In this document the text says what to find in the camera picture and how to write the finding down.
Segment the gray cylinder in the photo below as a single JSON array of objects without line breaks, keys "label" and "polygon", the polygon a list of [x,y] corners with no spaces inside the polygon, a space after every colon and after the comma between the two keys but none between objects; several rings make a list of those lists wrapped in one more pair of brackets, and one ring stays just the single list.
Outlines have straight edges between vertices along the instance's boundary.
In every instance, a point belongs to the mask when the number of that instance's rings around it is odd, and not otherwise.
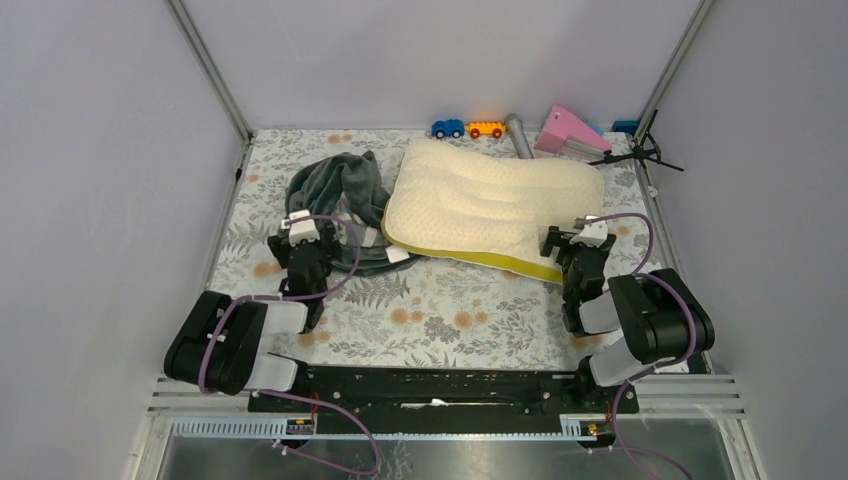
[{"label": "gray cylinder", "polygon": [[521,118],[510,113],[504,120],[506,131],[512,138],[512,144],[515,145],[515,152],[518,158],[534,158],[533,150],[530,149],[530,144],[527,143],[527,137],[524,135],[524,125],[521,123]]}]

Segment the glass panel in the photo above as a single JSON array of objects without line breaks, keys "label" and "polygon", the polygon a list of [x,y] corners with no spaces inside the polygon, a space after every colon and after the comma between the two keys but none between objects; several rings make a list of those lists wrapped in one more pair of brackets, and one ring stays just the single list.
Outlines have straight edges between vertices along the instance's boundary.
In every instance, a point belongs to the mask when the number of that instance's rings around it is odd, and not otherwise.
[{"label": "glass panel", "polygon": [[[694,478],[732,479],[721,435],[709,420],[620,420],[627,444],[663,453],[682,463]],[[299,457],[283,457],[271,442],[173,438],[161,480],[233,478],[345,479],[348,475]],[[379,479],[641,479],[648,478],[624,453],[593,453],[564,441],[380,441],[384,456]],[[367,469],[373,463],[365,441],[314,440],[302,447],[313,455]],[[661,478],[683,478],[654,458],[637,459]]]}]

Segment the blue toy car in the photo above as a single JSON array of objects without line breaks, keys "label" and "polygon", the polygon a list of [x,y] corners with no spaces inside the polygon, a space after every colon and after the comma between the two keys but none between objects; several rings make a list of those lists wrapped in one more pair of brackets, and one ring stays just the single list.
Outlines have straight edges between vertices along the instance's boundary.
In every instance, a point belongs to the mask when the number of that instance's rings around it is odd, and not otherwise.
[{"label": "blue toy car", "polygon": [[447,135],[459,138],[465,135],[465,125],[462,124],[462,120],[456,118],[439,120],[433,124],[431,131],[433,138],[445,138]]}]

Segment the orange toy car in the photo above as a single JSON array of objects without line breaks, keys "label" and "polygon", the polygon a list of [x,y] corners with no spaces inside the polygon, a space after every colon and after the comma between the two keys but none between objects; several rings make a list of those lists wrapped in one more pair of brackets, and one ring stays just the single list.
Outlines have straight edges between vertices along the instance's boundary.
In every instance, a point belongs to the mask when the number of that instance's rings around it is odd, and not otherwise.
[{"label": "orange toy car", "polygon": [[471,138],[478,138],[480,135],[501,138],[506,131],[506,125],[501,122],[471,122],[465,126],[465,130]]}]

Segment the toy car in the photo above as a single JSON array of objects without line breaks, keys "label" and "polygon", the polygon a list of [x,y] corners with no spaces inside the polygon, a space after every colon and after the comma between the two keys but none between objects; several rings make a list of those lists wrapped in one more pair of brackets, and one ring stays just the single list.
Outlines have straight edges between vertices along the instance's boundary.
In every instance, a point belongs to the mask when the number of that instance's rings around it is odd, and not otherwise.
[{"label": "toy car", "polygon": [[471,122],[465,126],[471,138],[478,138],[480,135],[491,135],[495,138],[501,138],[503,132],[506,131],[506,125],[501,122]]},{"label": "toy car", "polygon": [[445,138],[446,135],[450,135],[453,138],[459,138],[465,135],[465,126],[462,124],[462,120],[458,120],[456,118],[452,118],[450,120],[439,120],[438,122],[433,124],[431,128],[433,138]]}]

